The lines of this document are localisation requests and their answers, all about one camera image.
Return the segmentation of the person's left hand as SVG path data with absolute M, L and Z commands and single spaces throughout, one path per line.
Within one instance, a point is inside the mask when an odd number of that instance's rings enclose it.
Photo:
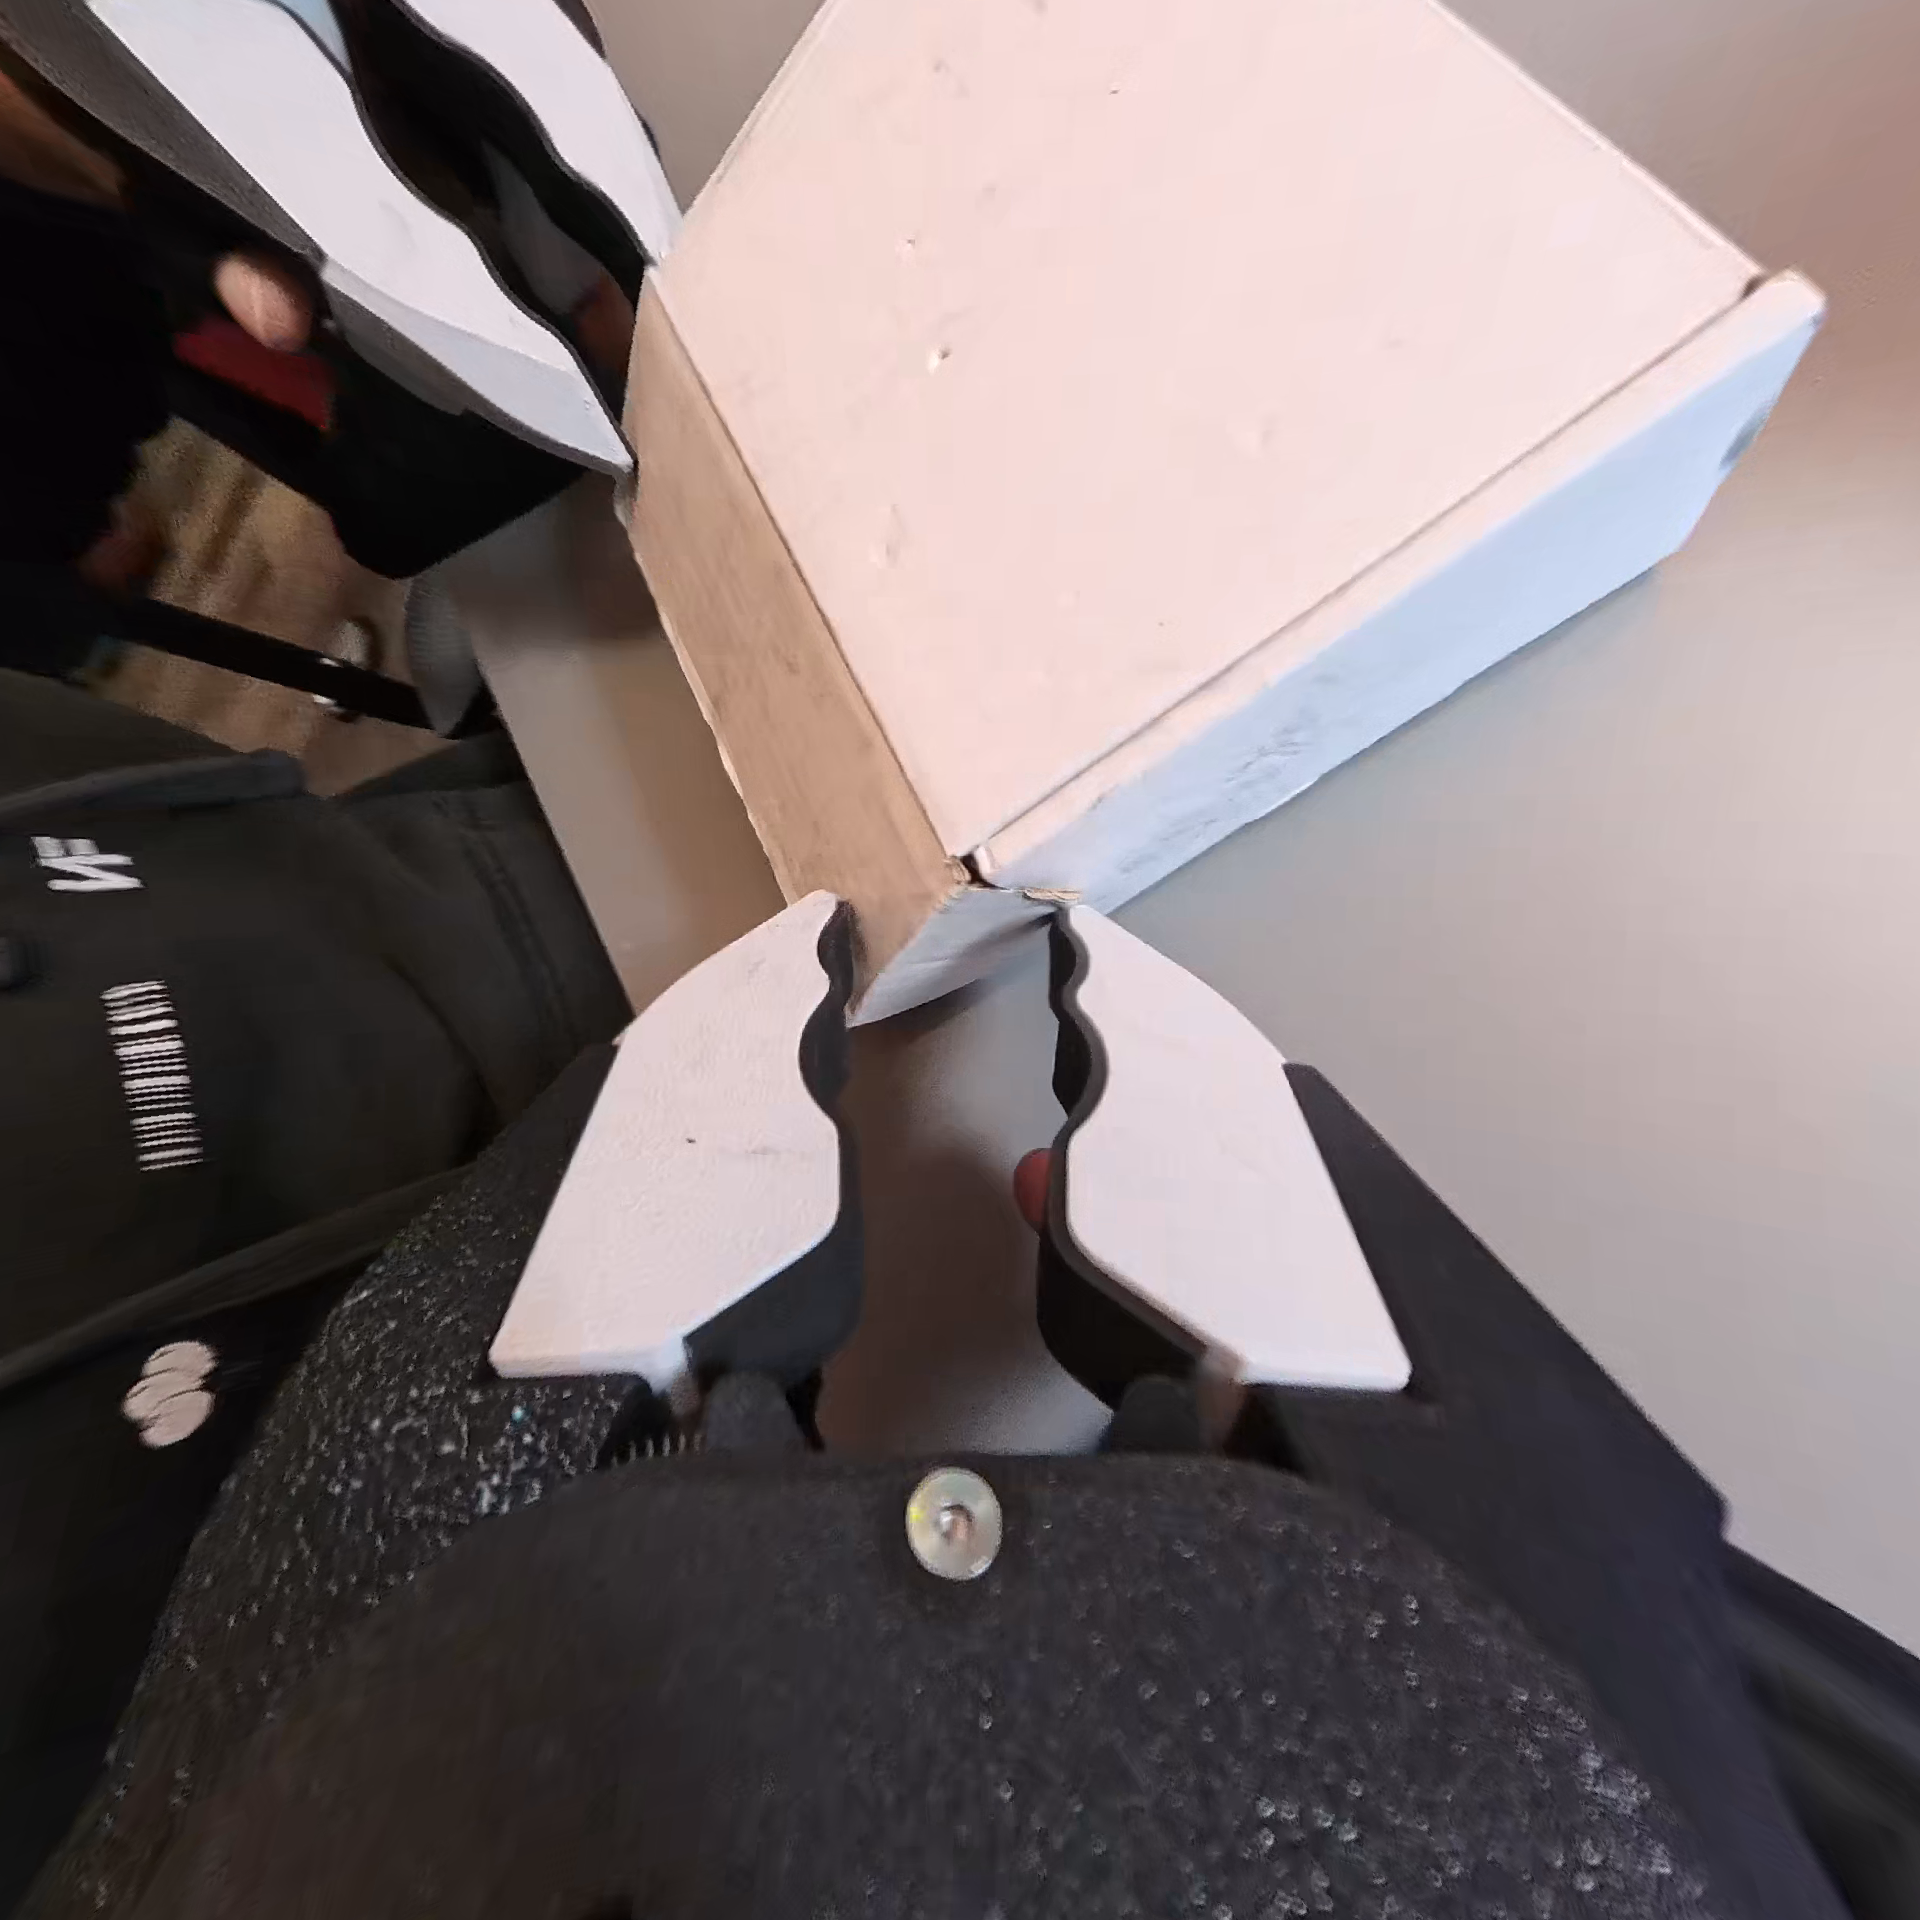
M 171 208 L 140 218 L 14 178 L 3 187 L 3 553 L 71 570 L 111 529 L 145 441 L 182 417 L 179 346 L 239 351 L 238 417 L 213 439 L 310 502 L 345 557 L 409 578 L 577 477 L 318 346 L 319 297 L 275 253 L 228 253 Z

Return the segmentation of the person's dark clothing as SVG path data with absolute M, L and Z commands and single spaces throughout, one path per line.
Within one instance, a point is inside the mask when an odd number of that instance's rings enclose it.
M 3 706 L 14 1915 L 319 1321 L 630 1009 L 501 733 L 324 799 L 52 679 Z

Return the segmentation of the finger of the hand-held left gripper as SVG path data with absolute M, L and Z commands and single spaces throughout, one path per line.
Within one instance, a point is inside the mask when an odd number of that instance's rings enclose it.
M 681 207 L 637 107 L 596 42 L 549 3 L 407 3 L 453 90 L 536 203 L 609 273 L 648 273 Z
M 512 297 L 467 229 L 403 181 L 350 77 L 295 11 L 108 3 L 89 15 L 291 223 L 353 351 L 445 413 L 583 470 L 632 471 L 580 358 Z

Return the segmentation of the white cardboard mailer box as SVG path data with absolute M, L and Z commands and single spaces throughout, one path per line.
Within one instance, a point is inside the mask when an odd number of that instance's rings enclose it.
M 824 5 L 639 295 L 630 546 L 881 1022 L 1661 566 L 1822 311 L 1443 5 Z

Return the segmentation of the grey desk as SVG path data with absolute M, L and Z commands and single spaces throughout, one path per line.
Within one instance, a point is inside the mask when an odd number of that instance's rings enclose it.
M 1656 574 L 1119 921 L 1329 1077 L 1723 1493 L 1916 1651 L 1918 5 L 1452 5 L 1828 317 Z M 590 477 L 457 560 L 635 1003 L 782 906 Z M 1069 1451 L 1011 1201 L 1045 938 L 855 1040 L 868 1456 Z

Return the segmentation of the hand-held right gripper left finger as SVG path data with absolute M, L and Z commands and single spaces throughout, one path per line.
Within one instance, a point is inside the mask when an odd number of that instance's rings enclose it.
M 824 1367 L 861 1298 L 851 990 L 848 904 L 811 895 L 635 1016 L 494 1333 L 499 1376 Z

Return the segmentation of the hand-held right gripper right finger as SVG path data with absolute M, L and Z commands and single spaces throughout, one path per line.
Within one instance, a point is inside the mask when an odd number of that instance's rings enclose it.
M 1063 1114 L 1037 1315 L 1096 1397 L 1143 1376 L 1396 1395 L 1401 1333 L 1279 1048 L 1088 906 L 1046 933 Z

